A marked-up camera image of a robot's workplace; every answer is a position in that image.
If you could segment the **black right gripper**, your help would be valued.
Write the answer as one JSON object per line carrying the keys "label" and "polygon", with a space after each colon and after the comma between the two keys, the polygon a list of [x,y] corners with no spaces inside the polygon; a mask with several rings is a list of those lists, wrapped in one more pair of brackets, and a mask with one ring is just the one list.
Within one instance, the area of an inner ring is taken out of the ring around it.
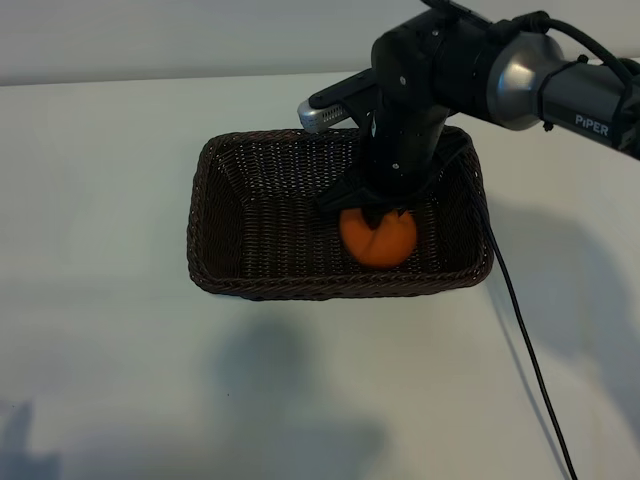
{"label": "black right gripper", "polygon": [[434,152],[449,109],[434,103],[416,105],[378,93],[355,104],[352,118],[360,128],[359,159],[316,197],[319,211],[363,207],[370,230],[391,215],[412,219],[404,201],[426,187],[436,171]]}

